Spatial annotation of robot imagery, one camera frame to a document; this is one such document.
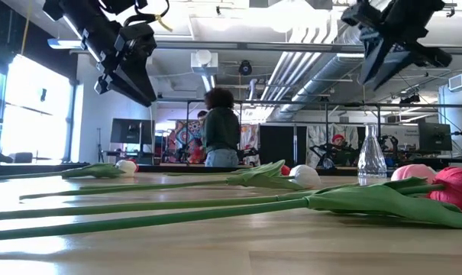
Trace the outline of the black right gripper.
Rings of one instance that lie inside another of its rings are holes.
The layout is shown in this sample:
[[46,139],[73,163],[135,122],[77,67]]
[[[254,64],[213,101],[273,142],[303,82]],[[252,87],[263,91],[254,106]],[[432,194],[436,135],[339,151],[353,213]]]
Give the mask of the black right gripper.
[[360,83],[368,81],[374,91],[388,82],[415,57],[436,67],[447,67],[449,53],[439,47],[426,47],[418,39],[426,37],[426,26],[436,11],[444,9],[442,0],[390,0],[383,11],[369,0],[357,0],[347,8],[341,20],[358,26],[362,34],[363,64]]

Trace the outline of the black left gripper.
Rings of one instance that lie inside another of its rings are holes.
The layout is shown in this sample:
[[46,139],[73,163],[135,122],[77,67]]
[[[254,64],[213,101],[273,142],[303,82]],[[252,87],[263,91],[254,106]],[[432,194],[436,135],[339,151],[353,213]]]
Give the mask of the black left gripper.
[[147,5],[148,0],[45,0],[43,11],[53,21],[65,19],[97,60],[99,95],[115,91],[149,107],[157,95],[146,63],[157,44],[150,26],[155,14],[141,12]]

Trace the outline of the white artificial tulip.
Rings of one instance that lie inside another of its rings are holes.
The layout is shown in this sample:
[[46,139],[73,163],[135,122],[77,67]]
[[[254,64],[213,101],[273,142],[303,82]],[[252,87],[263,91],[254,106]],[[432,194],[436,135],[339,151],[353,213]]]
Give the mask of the white artificial tulip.
[[129,160],[119,160],[116,164],[111,163],[95,163],[88,166],[68,169],[60,172],[46,173],[29,173],[0,176],[0,180],[16,180],[27,178],[40,178],[49,176],[61,176],[63,179],[72,179],[80,177],[94,177],[114,179],[119,177],[133,177],[136,172],[135,165]]
[[267,189],[287,189],[293,191],[302,191],[307,189],[318,188],[321,185],[321,179],[318,172],[307,165],[298,165],[293,167],[288,175],[282,175],[284,161],[268,163],[258,167],[244,170],[236,170],[229,173],[223,180],[200,181],[192,183],[173,183],[173,184],[146,184],[146,185],[126,185],[110,187],[92,187],[82,186],[78,190],[69,190],[62,192],[38,193],[20,196],[19,199],[39,199],[50,196],[84,196],[97,195],[106,193],[123,193],[130,191],[147,191],[160,189],[180,189],[193,186],[243,186],[258,187]]

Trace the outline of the clear glass vase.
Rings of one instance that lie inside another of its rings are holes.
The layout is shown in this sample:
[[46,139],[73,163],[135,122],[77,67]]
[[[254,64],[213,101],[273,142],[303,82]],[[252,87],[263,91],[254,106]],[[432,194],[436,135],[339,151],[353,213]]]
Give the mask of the clear glass vase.
[[358,178],[364,185],[387,178],[385,158],[376,135],[376,124],[365,124],[365,138],[357,163]]

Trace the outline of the black computer monitor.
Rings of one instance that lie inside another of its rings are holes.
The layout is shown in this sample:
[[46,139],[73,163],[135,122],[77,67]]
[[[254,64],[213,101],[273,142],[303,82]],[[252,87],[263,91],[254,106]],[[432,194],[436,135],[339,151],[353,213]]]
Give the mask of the black computer monitor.
[[423,151],[452,150],[451,126],[437,123],[418,124],[419,149]]
[[113,118],[110,142],[120,144],[151,144],[152,121],[127,118]]

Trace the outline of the white ceiling unit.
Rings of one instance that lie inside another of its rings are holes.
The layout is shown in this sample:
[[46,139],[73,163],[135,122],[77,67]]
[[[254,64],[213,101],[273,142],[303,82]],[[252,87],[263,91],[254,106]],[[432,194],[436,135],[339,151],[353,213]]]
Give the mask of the white ceiling unit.
[[191,53],[191,69],[194,73],[210,76],[218,72],[218,53],[209,50],[197,50]]

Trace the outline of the colourful patterned tapestry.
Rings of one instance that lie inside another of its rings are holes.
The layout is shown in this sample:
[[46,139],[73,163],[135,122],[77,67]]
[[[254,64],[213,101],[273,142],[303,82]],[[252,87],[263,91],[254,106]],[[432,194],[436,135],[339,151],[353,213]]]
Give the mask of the colourful patterned tapestry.
[[163,154],[167,163],[202,163],[204,159],[202,125],[197,120],[176,121],[176,128],[166,138]]

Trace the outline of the person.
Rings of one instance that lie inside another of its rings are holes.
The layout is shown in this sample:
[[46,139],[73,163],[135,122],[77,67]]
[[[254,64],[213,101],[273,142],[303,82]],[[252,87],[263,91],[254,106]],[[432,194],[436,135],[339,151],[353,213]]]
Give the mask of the person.
[[336,166],[355,167],[358,150],[348,144],[341,134],[335,134],[331,140],[331,159]]
[[201,148],[203,149],[204,152],[206,152],[206,146],[205,146],[205,117],[208,114],[207,111],[200,111],[197,114],[197,119],[199,120],[199,125],[200,125],[200,134],[201,134],[201,142],[202,146]]
[[239,120],[234,113],[234,96],[222,88],[213,88],[205,94],[203,136],[207,167],[236,167],[237,145],[241,139]]

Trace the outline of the white ceiling pipe bundle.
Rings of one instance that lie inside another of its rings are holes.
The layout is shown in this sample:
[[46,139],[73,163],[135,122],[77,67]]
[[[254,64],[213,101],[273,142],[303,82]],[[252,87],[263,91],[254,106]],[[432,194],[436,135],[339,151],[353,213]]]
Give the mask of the white ceiling pipe bundle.
[[[337,19],[331,13],[327,13],[309,26],[294,27],[288,42],[293,44],[329,44],[337,34]],[[260,99],[280,100],[320,55],[317,52],[283,52]]]

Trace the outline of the large bright window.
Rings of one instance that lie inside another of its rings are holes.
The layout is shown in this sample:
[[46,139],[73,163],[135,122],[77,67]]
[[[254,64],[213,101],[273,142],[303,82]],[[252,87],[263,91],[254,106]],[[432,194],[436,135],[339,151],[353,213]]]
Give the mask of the large bright window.
[[65,160],[71,131],[69,79],[22,55],[0,73],[0,153]]

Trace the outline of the long suspended light bar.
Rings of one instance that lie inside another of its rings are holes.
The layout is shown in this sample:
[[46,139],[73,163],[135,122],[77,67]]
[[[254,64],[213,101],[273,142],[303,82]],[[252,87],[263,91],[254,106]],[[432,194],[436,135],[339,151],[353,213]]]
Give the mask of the long suspended light bar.
[[[80,40],[58,40],[50,38],[48,45],[53,49],[81,50]],[[462,47],[440,47],[452,55],[462,55]],[[317,52],[317,53],[363,53],[363,45],[356,44],[291,44],[291,43],[257,43],[257,42],[224,42],[224,41],[157,41],[157,49],[162,50],[257,50],[277,52]]]

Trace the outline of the black partition panel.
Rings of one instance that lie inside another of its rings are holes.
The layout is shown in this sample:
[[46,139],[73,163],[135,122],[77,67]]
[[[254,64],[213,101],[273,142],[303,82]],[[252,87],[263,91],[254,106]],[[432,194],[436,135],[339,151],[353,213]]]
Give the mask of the black partition panel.
[[285,160],[292,168],[305,164],[307,157],[307,127],[261,125],[259,129],[260,163],[266,164]]

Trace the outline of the silver ventilation duct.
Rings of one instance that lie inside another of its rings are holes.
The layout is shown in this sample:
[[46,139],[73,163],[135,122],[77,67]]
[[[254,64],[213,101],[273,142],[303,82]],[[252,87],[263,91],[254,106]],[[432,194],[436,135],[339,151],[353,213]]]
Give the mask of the silver ventilation duct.
[[268,119],[290,121],[298,111],[316,100],[317,95],[324,93],[358,68],[362,61],[362,53],[322,53],[305,75],[305,79],[300,82],[299,89],[291,99],[293,104],[275,107]]

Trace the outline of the black background station frame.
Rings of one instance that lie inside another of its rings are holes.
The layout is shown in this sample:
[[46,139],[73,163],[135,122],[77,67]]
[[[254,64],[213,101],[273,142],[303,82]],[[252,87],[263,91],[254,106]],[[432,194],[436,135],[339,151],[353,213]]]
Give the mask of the black background station frame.
[[[296,116],[304,108],[310,108],[318,114],[312,120],[296,120]],[[443,108],[461,109],[462,104],[393,104],[372,102],[326,102],[325,100],[318,102],[238,100],[234,103],[233,112],[238,117],[240,123],[259,125],[277,125],[281,123],[292,125],[292,127],[297,128],[298,125],[329,125],[332,123],[329,119],[330,114],[336,112],[338,109],[345,112],[365,111],[371,113],[376,117],[376,124],[381,126],[382,110],[402,114],[417,109],[424,109],[426,111],[441,114]]]

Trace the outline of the black aluminium table frame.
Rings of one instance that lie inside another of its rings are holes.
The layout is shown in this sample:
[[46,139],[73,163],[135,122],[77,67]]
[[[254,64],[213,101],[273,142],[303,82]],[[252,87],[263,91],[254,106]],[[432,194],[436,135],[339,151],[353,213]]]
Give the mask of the black aluminium table frame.
[[[48,173],[87,166],[87,163],[62,163],[62,164],[35,164],[35,163],[4,163],[0,164],[0,176],[8,174]],[[237,168],[186,166],[186,165],[159,165],[152,166],[141,164],[139,173],[227,173]],[[340,167],[335,170],[316,170],[320,176],[356,176],[357,169],[354,167]]]

